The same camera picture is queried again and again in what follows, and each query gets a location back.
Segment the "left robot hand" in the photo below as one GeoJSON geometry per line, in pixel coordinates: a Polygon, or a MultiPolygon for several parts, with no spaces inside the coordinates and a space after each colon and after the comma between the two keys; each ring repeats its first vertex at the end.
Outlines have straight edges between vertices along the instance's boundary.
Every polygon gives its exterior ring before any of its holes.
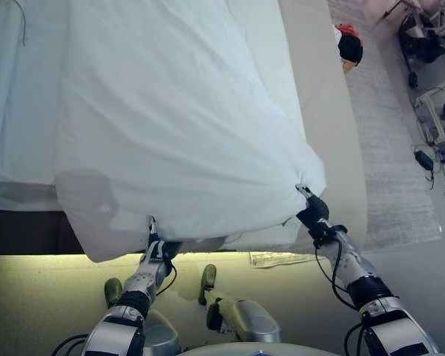
{"type": "Polygon", "coordinates": [[[156,219],[154,216],[148,218],[148,244],[142,261],[149,263],[170,262],[179,253],[182,243],[165,241],[159,237],[156,219]]]}

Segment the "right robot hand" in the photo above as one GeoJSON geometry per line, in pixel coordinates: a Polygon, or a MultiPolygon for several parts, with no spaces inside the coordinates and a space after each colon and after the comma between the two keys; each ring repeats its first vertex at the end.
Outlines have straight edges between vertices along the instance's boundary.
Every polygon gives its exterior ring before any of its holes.
{"type": "Polygon", "coordinates": [[[296,215],[296,218],[298,218],[307,229],[313,229],[321,220],[329,219],[329,208],[321,198],[312,193],[312,191],[304,185],[297,184],[296,189],[306,199],[306,208],[300,211],[296,215]]]}

